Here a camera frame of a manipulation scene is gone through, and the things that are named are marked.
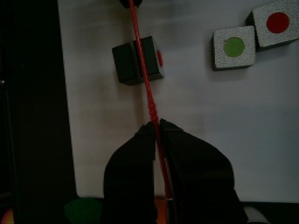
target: red wire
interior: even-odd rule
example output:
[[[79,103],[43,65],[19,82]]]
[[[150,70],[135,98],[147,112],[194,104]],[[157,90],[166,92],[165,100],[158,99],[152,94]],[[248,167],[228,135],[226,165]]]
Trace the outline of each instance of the red wire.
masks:
[[[153,95],[152,95],[150,84],[149,84],[149,80],[147,80],[147,73],[146,73],[146,69],[145,69],[145,56],[143,56],[137,22],[135,22],[134,0],[127,0],[127,2],[129,2],[130,17],[131,17],[131,22],[133,22],[133,27],[134,27],[134,41],[135,41],[137,53],[138,53],[139,64],[141,64],[141,71],[142,71],[142,76],[143,76],[147,112],[149,112],[150,121],[153,123],[153,128],[154,128],[154,139],[156,139],[157,154],[158,154],[161,173],[162,173],[162,182],[164,182],[164,195],[165,195],[166,199],[170,199],[173,196],[172,196],[172,191],[170,191],[170,182],[169,182],[169,176],[168,176],[168,171],[166,171],[166,164],[165,164],[165,160],[164,160],[164,149],[162,149],[162,144],[161,144],[158,117],[157,117],[157,112],[156,112],[156,107],[154,107],[154,99],[153,99]]]

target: green circle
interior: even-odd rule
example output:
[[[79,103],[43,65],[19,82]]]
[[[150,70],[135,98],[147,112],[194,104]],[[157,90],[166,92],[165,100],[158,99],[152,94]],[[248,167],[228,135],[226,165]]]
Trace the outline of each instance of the green circle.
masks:
[[[241,40],[241,38],[228,38],[224,41],[224,53],[229,56],[229,57],[237,57],[245,49],[245,44],[244,41]]]

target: red circle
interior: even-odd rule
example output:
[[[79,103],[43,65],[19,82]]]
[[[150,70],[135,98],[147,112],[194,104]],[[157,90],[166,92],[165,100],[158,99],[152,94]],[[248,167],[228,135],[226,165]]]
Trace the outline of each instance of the red circle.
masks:
[[[273,13],[266,21],[265,27],[272,33],[281,33],[289,25],[289,18],[282,12]]]

